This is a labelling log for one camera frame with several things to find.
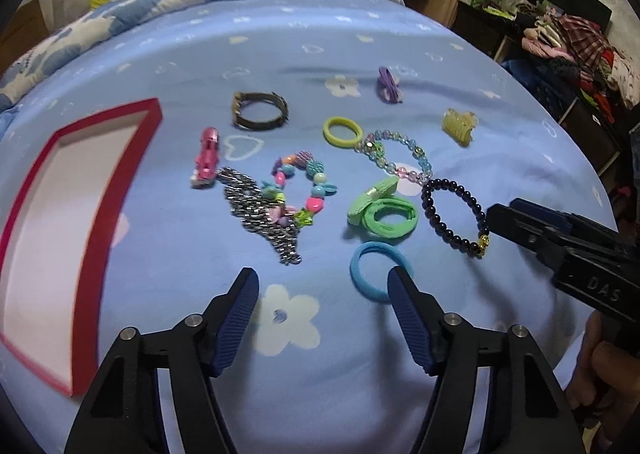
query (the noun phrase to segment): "silver bolt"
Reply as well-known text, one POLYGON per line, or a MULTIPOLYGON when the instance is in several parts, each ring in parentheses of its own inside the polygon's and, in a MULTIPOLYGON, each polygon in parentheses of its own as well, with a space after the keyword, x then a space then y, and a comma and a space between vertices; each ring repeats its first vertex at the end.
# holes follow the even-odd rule
POLYGON ((122 340, 131 340, 135 336, 136 336, 136 329, 135 328, 124 328, 120 332, 120 338, 122 340))
POLYGON ((512 326, 511 331, 514 335, 520 337, 521 339, 529 335, 529 330, 526 329, 522 324, 516 324, 515 326, 512 326))
POLYGON ((458 326, 462 322, 462 317, 457 313, 445 313, 444 322, 450 326, 458 326))
POLYGON ((202 315, 200 315, 199 313, 194 313, 193 315, 189 315, 184 320, 184 323, 190 328, 195 328, 196 326, 199 326, 202 323, 202 315))

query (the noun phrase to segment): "green hair tie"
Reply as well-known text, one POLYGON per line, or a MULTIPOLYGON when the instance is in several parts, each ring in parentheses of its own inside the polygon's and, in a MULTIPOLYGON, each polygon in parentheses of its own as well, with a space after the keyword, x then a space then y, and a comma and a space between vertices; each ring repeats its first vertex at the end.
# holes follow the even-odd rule
POLYGON ((398 187, 398 180, 398 176, 389 176, 376 183, 364 194, 360 194, 353 203, 351 203, 347 211, 347 221, 349 224, 359 225, 367 207, 377 199, 391 196, 398 187))
POLYGON ((362 225, 377 236, 385 239, 401 238, 412 232, 418 224, 418 215, 414 205, 397 196, 381 198, 367 206, 362 217, 362 225), (406 221, 396 225, 382 223, 376 219, 379 212, 403 212, 406 221))

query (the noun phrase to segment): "purple hair clip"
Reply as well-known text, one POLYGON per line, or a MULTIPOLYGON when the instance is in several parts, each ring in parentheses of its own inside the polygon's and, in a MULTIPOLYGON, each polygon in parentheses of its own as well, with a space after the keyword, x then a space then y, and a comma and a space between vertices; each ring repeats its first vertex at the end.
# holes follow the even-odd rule
POLYGON ((378 72, 380 73, 380 78, 378 78, 381 86, 380 95, 383 100, 386 100, 391 104, 402 102, 402 97, 404 95, 402 94, 402 91, 398 89, 399 80, 395 79, 391 74, 391 71, 384 66, 380 66, 380 68, 378 68, 378 72))

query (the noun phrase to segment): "yellow object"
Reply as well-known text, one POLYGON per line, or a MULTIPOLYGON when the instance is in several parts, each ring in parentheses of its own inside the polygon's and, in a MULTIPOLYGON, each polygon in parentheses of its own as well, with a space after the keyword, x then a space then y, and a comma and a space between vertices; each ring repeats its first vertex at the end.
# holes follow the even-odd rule
POLYGON ((95 10, 99 6, 107 4, 109 1, 111 0, 89 0, 89 8, 91 8, 92 10, 95 10))
POLYGON ((362 128, 358 124, 356 124, 353 120, 350 120, 348 118, 343 118, 342 116, 332 116, 331 118, 328 118, 325 121, 324 126, 322 126, 322 134, 324 134, 324 138, 331 145, 334 145, 335 147, 342 147, 342 148, 354 147, 358 142, 362 141, 364 137, 362 128), (336 138, 334 135, 331 134, 330 129, 333 126, 344 126, 347 129, 351 129, 356 134, 356 136, 351 140, 343 140, 341 138, 336 138))
POLYGON ((476 241, 478 243, 478 246, 480 247, 480 255, 484 256, 484 253, 486 252, 487 247, 489 246, 489 236, 486 234, 482 234, 480 236, 480 238, 478 239, 478 241, 476 241))
POLYGON ((475 114, 459 113, 449 108, 442 119, 442 129, 463 147, 471 142, 471 131, 478 125, 475 114))

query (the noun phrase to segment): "yellow hair tie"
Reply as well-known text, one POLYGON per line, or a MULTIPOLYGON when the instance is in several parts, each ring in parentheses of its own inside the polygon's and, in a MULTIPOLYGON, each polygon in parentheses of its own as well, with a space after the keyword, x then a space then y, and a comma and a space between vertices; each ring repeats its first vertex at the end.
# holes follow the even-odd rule
POLYGON ((353 120, 344 118, 342 116, 332 116, 331 118, 328 118, 325 121, 324 126, 322 126, 322 134, 324 134, 325 140, 328 141, 331 145, 342 148, 354 147, 358 142, 361 142, 364 137, 362 128, 358 124, 356 124, 353 120), (351 129, 356 134, 356 136, 351 140, 343 140, 341 138, 337 138, 331 134, 330 129, 333 126, 344 126, 347 129, 351 129))
POLYGON ((449 108, 442 119, 442 129, 463 147, 471 142, 471 131, 478 125, 473 113, 459 113, 449 108))

